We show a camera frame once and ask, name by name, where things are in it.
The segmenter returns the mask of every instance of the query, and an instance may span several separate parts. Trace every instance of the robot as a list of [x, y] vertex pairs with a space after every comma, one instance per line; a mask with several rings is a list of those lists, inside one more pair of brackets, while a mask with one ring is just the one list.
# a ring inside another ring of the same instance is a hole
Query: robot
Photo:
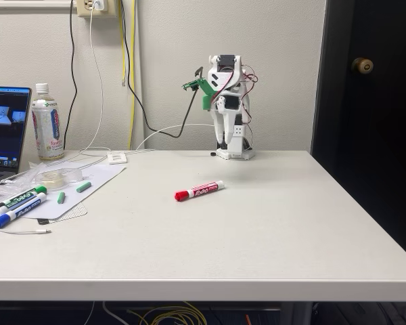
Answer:
[[251, 122], [248, 97], [251, 89], [247, 90], [246, 83], [255, 83], [256, 76], [246, 74], [240, 56], [210, 56], [209, 64], [207, 79], [202, 77], [203, 67], [200, 67], [195, 73], [196, 80], [184, 84], [183, 88], [203, 90], [203, 110], [209, 111], [214, 120], [217, 156], [248, 160], [255, 153], [245, 139], [246, 125]]

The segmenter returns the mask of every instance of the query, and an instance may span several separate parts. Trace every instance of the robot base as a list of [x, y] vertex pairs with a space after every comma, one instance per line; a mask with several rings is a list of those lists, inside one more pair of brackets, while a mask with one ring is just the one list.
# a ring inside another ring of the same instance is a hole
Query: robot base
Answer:
[[227, 150], [220, 148], [217, 149], [217, 156], [225, 160], [229, 160], [232, 158], [241, 158], [244, 160], [248, 160], [254, 157], [255, 154], [256, 153], [254, 152], [254, 150], [244, 150], [241, 154], [232, 154], [230, 152], [227, 152]]

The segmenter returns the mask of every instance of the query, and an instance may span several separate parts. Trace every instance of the laptop screen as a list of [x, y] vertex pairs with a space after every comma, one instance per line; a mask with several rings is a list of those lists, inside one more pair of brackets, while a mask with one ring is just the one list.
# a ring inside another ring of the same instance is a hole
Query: laptop screen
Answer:
[[19, 167], [30, 88], [0, 87], [0, 170]]

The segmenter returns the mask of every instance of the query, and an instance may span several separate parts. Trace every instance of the yellow wires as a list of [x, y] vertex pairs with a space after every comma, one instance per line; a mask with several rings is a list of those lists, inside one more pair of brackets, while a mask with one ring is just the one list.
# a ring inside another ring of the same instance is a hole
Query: yellow wires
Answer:
[[[203, 316], [203, 314], [195, 308], [193, 305], [190, 303], [184, 301], [185, 304], [187, 304], [189, 307], [186, 306], [166, 306], [166, 307], [157, 307], [149, 310], [144, 316], [140, 316], [138, 313], [135, 313], [132, 310], [127, 310], [127, 313], [131, 313], [133, 315], [136, 315], [140, 318], [140, 323], [139, 325], [161, 325], [161, 321], [165, 319], [174, 319], [180, 322], [182, 325], [208, 325], [206, 318]], [[148, 322], [146, 320], [146, 317], [152, 313], [153, 311], [156, 310], [162, 310], [162, 309], [169, 309], [169, 311], [166, 311], [165, 313], [161, 313], [160, 315], [157, 315], [152, 322]]]
[[[122, 50], [122, 86], [124, 87], [127, 82], [127, 68], [126, 68], [126, 59], [125, 59], [125, 37], [126, 37], [126, 30], [123, 28], [124, 20], [125, 20], [125, 9], [122, 7], [122, 1], [118, 0], [118, 18], [119, 18], [119, 25], [120, 25], [120, 47]], [[135, 0], [131, 0], [131, 50], [129, 54], [129, 75], [130, 75], [130, 83], [131, 88], [134, 89], [135, 85], [135, 77], [134, 77], [134, 47], [135, 47]], [[133, 127], [134, 127], [134, 111], [135, 111], [135, 98], [132, 97], [131, 100], [131, 118], [129, 121], [129, 134], [128, 134], [128, 148], [131, 149], [131, 140], [133, 136]]]
[[[134, 88], [134, 47], [135, 47], [135, 0], [131, 0], [131, 88]], [[135, 98], [132, 97], [131, 100], [131, 120], [129, 121], [129, 135], [128, 135], [128, 148], [131, 150], [131, 140], [133, 137], [133, 127], [134, 127], [134, 108], [135, 108]]]

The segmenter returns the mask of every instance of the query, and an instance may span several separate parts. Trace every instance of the wall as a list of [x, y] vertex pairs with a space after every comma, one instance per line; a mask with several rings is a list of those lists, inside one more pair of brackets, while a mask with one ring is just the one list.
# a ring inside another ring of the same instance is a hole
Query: wall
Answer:
[[[240, 54], [259, 82], [251, 93], [257, 149], [310, 149], [325, 0], [139, 1], [143, 93], [153, 127], [181, 123], [191, 93], [181, 85], [210, 54]], [[190, 123], [212, 123], [200, 106]], [[207, 127], [181, 139], [159, 135], [152, 148], [211, 149]]]
[[[72, 22], [78, 96], [72, 109], [67, 148], [76, 150], [85, 148], [95, 134], [101, 99], [89, 42], [89, 20], [77, 18], [74, 11]], [[131, 96], [121, 82], [122, 52], [118, 19], [94, 19], [92, 29], [93, 46], [104, 81], [104, 117], [93, 145], [126, 149]], [[71, 50], [68, 9], [0, 9], [0, 85], [31, 87], [35, 90], [35, 83], [49, 83], [50, 92], [60, 105], [62, 132], [74, 96], [70, 74]], [[138, 121], [141, 115], [139, 110], [136, 111]], [[141, 120], [136, 123], [134, 136], [138, 145], [143, 139]], [[24, 151], [35, 148], [30, 116]]]
[[[260, 79], [251, 93], [254, 147], [309, 150], [325, 0], [138, 0], [138, 6], [143, 84], [137, 88], [143, 89], [153, 127], [182, 122], [191, 93], [181, 86], [193, 79], [199, 66], [207, 67], [210, 54], [236, 53]], [[99, 82], [89, 46], [89, 21], [75, 14], [73, 23], [78, 97], [68, 148], [79, 149], [90, 142], [97, 127]], [[118, 20], [94, 20], [93, 43], [105, 90], [104, 120], [94, 145], [125, 149], [131, 96], [121, 87]], [[67, 9], [0, 9], [0, 85], [34, 88], [37, 82], [48, 82], [60, 104], [62, 124], [74, 92], [70, 54]], [[201, 94], [188, 122], [212, 124], [200, 98]], [[138, 106], [135, 111], [138, 144], [142, 122]], [[211, 149], [215, 135], [208, 127], [189, 127], [181, 139], [156, 135], [148, 144], [157, 149]], [[24, 148], [34, 147], [30, 120]]]

